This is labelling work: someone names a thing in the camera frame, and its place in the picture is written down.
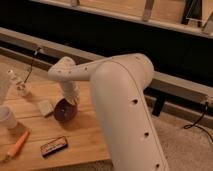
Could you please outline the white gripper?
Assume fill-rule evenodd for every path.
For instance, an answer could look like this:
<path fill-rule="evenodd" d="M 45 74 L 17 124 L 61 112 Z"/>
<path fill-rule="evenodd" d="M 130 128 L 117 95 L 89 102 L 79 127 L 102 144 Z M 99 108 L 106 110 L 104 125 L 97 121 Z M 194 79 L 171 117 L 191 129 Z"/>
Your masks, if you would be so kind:
<path fill-rule="evenodd" d="M 79 87 L 75 81 L 60 82 L 62 95 L 53 100 L 53 104 L 58 104 L 62 99 L 66 99 L 70 104 L 79 103 Z"/>

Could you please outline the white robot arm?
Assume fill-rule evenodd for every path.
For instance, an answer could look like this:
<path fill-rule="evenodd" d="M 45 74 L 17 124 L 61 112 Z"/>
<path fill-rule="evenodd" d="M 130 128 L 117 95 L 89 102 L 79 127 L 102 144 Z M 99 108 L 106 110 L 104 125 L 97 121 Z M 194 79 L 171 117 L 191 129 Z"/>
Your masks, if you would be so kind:
<path fill-rule="evenodd" d="M 140 53 L 80 65 L 63 57 L 48 71 L 70 102 L 78 96 L 77 81 L 90 83 L 92 103 L 114 171 L 169 171 L 144 97 L 153 75 L 152 62 Z"/>

